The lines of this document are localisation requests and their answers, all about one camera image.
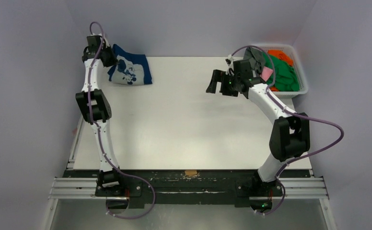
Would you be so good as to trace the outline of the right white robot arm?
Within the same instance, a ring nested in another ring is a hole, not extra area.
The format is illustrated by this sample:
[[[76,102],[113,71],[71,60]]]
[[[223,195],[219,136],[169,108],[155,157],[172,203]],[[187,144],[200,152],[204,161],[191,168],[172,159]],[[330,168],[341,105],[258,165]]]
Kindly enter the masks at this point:
[[[257,105],[272,123],[270,154],[251,182],[253,191],[263,195],[276,184],[290,160],[299,158],[309,150],[309,121],[305,113],[294,116],[295,111],[278,99],[261,77],[254,76],[248,60],[228,61],[228,64],[228,71],[213,70],[206,92],[215,93],[220,83],[222,95],[237,97],[242,94]]]

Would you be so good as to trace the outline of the dark blue t shirt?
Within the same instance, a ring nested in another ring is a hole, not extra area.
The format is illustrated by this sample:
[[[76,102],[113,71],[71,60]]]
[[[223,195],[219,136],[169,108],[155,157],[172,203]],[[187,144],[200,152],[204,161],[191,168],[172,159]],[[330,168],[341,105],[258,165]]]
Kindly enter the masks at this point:
[[[145,54],[126,52],[117,44],[113,44],[112,50],[117,64],[107,72],[108,80],[111,83],[129,86],[153,84],[150,66]]]

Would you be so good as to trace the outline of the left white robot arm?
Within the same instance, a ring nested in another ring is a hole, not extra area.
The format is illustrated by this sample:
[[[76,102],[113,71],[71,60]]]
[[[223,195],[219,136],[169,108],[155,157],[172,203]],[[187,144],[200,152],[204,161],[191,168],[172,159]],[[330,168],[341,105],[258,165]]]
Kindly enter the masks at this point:
[[[102,34],[88,36],[87,42],[82,56],[85,66],[84,84],[81,92],[75,94],[75,99],[83,119],[90,124],[96,138],[100,166],[96,189],[120,196],[125,192],[126,183],[120,179],[117,171],[119,165],[110,133],[111,106],[99,86],[104,68],[116,64],[117,59]]]

